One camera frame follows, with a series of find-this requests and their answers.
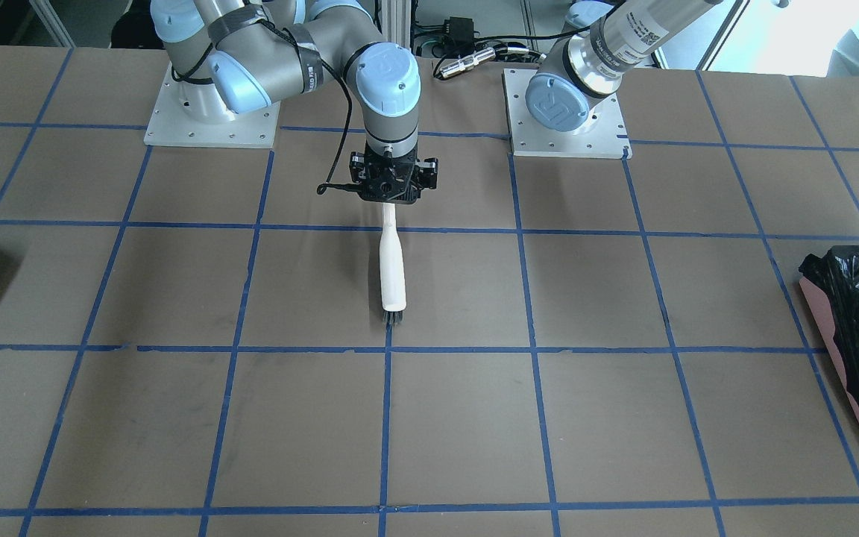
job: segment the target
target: aluminum mounting plate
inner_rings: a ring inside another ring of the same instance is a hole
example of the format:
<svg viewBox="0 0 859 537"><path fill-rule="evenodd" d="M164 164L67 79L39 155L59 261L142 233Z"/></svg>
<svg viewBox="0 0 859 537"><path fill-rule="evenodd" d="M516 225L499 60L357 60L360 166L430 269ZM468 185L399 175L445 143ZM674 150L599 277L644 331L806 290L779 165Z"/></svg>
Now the aluminum mounting plate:
<svg viewBox="0 0 859 537"><path fill-rule="evenodd" d="M502 74L515 156L631 159L632 144L628 142L617 96L608 96L593 109L594 125L560 133L540 125L526 108L526 88L533 75L535 69L504 69Z"/></svg>
<svg viewBox="0 0 859 537"><path fill-rule="evenodd" d="M171 80L171 66L161 82L154 111L144 133L147 145L171 147L243 147L270 149L277 133L280 103L243 115L226 113L223 122L201 122L184 111L181 84Z"/></svg>

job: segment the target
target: floor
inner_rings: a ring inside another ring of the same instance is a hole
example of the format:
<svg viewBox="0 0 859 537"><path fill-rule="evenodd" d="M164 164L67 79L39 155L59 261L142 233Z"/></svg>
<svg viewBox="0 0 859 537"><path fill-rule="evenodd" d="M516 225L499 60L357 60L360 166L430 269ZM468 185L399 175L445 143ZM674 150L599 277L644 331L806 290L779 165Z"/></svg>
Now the floor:
<svg viewBox="0 0 859 537"><path fill-rule="evenodd" d="M795 269L859 244L859 79L630 72L634 157L545 160L422 64L386 329L339 89L145 147L166 64L0 48L0 535L859 536Z"/></svg>

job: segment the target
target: cable connector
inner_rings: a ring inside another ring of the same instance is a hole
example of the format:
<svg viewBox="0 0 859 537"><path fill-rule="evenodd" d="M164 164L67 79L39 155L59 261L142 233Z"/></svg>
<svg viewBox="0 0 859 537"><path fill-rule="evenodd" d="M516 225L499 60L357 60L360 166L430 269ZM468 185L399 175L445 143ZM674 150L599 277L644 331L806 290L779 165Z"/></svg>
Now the cable connector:
<svg viewBox="0 0 859 537"><path fill-rule="evenodd" d="M453 78L456 75L462 75L463 72L473 71L477 66L492 61L495 59L495 48L487 47L481 51L474 52L467 57L461 57L450 65L446 65L440 70L440 76L444 81L448 78Z"/></svg>

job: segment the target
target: label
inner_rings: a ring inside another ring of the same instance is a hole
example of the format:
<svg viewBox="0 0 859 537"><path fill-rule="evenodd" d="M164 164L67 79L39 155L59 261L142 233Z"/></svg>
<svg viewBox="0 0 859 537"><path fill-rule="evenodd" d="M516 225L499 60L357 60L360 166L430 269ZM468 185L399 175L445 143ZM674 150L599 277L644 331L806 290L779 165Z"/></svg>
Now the label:
<svg viewBox="0 0 859 537"><path fill-rule="evenodd" d="M615 20L605 21L606 26L614 23L614 29L625 40L625 44L612 54L625 63L635 64L644 59L645 51L668 35L644 7L636 7Z"/></svg>

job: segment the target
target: black cable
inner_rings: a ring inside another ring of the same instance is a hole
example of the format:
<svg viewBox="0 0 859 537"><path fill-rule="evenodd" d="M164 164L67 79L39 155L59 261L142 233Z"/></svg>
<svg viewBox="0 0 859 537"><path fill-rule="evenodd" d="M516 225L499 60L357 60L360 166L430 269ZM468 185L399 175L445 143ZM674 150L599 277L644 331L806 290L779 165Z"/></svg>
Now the black cable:
<svg viewBox="0 0 859 537"><path fill-rule="evenodd" d="M207 55L211 54L211 51L214 50L214 43L208 43L207 48L204 49L204 54L201 55L201 58L198 59L198 63L194 64L194 67L191 68L190 71L185 72L184 75L179 75L176 70L174 70L174 66L171 66L171 78L174 79L174 82L190 82L192 84L197 85L207 85L213 84L214 81L211 78L192 78L192 75L204 65L204 62L207 61Z"/></svg>
<svg viewBox="0 0 859 537"><path fill-rule="evenodd" d="M476 40L470 41L468 43L464 43L459 47L454 48L453 50L447 52L440 58L440 61L436 62L436 66L433 67L432 75L433 78L437 78L442 81L442 76L439 74L439 69L443 65L443 62L447 59L453 59L456 57L457 52L465 50L467 47L474 47L480 43L485 43L487 41L498 41L498 40L534 40L534 41L545 41L545 40L561 40L562 37L570 37L570 35L580 34L583 31L586 31L588 28L592 28L591 25L583 26L582 28L576 28L576 30L572 31L563 31L561 34L554 35L490 35L489 37L478 37Z"/></svg>
<svg viewBox="0 0 859 537"><path fill-rule="evenodd" d="M277 37L279 37L281 40L284 40L287 43L290 43L290 45L293 45L295 50L297 50L297 48L300 48L300 45L298 45L292 37L287 34L284 34L280 30L277 30L277 27L274 26L274 23L270 22L269 20L263 19L260 20L260 24L262 24L263 27L267 28L267 30L272 31L272 33L274 35L277 35ZM331 164L330 166L330 173L327 174L327 183L330 183L330 180L333 179L334 171L337 170L337 164L340 163L340 156L344 153L344 144L347 143L347 133L349 133L350 131L350 119L353 116L353 99L350 97L350 89L347 88L347 82L344 82L344 79L337 74L337 71L335 71L334 68L330 67L330 64L328 64L327 61L324 60L324 58L321 57L320 61L324 64L324 69L330 73L330 76L333 76L334 79L336 79L337 82L340 83L340 88L344 90L344 97L347 98L347 120L345 120L344 122L344 132L340 135L340 145L337 146L337 155L333 158L333 164Z"/></svg>

